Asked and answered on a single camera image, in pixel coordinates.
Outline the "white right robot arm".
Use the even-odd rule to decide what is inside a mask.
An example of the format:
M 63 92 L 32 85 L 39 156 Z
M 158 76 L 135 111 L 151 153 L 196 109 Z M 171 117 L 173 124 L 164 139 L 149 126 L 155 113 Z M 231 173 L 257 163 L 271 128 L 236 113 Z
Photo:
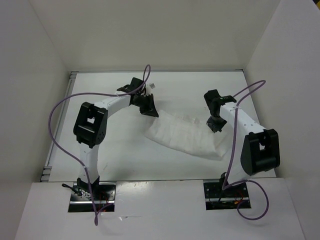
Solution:
M 210 111 L 206 124 L 213 133 L 221 133 L 226 126 L 233 130 L 230 163 L 219 184 L 223 196 L 231 196 L 237 185 L 252 176 L 279 167 L 280 147 L 276 130 L 256 123 L 231 95 L 220 96 L 214 89 L 204 94 L 204 100 Z

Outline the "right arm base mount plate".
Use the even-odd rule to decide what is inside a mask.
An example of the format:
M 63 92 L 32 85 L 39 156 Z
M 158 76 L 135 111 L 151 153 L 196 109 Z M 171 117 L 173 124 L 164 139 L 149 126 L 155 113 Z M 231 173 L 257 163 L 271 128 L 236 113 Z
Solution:
M 250 209 L 251 203 L 247 185 L 241 183 L 222 190 L 222 183 L 219 180 L 204 181 L 204 198 L 207 211 L 211 210 L 233 210 Z

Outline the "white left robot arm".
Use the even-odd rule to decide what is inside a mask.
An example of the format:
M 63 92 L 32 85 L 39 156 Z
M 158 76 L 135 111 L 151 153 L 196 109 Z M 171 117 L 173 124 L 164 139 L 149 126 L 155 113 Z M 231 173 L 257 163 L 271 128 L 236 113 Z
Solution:
M 142 115 L 157 118 L 159 114 L 152 94 L 154 88 L 153 83 L 145 84 L 134 77 L 130 84 L 118 88 L 114 96 L 96 103 L 84 102 L 80 106 L 73 133 L 79 143 L 79 160 L 84 167 L 77 178 L 77 187 L 88 200 L 94 200 L 102 193 L 98 152 L 107 134 L 108 119 L 131 105 L 138 107 Z

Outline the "white pleated skirt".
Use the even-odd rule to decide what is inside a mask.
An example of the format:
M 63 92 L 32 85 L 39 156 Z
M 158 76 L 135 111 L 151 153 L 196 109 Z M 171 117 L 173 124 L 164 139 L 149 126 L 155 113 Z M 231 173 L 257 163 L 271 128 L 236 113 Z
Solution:
M 203 159 L 220 161 L 231 149 L 231 128 L 214 133 L 196 117 L 158 112 L 144 136 L 164 147 Z

